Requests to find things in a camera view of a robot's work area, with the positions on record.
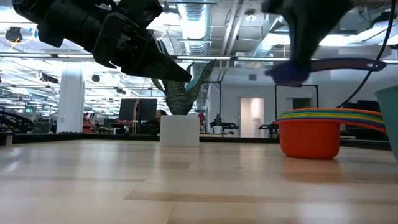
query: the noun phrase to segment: computer monitor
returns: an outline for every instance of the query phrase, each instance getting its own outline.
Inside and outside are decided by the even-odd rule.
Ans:
[[[380,112],[380,106],[377,101],[358,100],[358,109]]]
[[[116,119],[109,119],[109,118],[105,118],[104,119],[104,127],[107,128],[108,126],[110,126],[110,124],[114,124],[116,123]]]
[[[33,134],[48,134],[51,129],[50,122],[35,122],[35,129],[33,129]]]
[[[134,107],[138,99],[122,99],[119,111],[120,121],[134,119]],[[156,119],[157,99],[139,99],[136,110],[136,120],[153,121]]]

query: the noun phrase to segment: person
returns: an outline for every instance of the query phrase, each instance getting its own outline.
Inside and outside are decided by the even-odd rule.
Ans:
[[[144,124],[152,126],[150,128],[149,134],[159,134],[160,133],[160,121],[163,116],[167,116],[166,111],[164,110],[157,110],[156,117],[154,121],[147,121]]]
[[[101,125],[99,124],[98,121],[95,121],[95,129],[99,129],[101,127]]]
[[[164,111],[164,110],[156,111],[156,122],[158,125],[160,124],[160,120],[162,119],[163,116],[167,116],[166,111]]]

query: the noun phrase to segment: rainbow stacking cups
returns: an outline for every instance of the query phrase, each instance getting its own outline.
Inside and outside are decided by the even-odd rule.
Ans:
[[[289,157],[332,159],[340,150],[340,125],[347,124],[386,132],[382,114],[336,108],[303,108],[280,116],[280,148]]]
[[[376,92],[394,157],[398,161],[398,86]]]

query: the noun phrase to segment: blue cup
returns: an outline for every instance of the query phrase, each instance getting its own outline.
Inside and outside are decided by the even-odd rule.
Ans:
[[[398,161],[398,86],[376,93],[394,157]]]

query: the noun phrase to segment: orange bowl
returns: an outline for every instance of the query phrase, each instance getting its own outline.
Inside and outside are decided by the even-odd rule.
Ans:
[[[322,120],[278,121],[280,147],[288,157],[332,159],[340,150],[340,124]]]

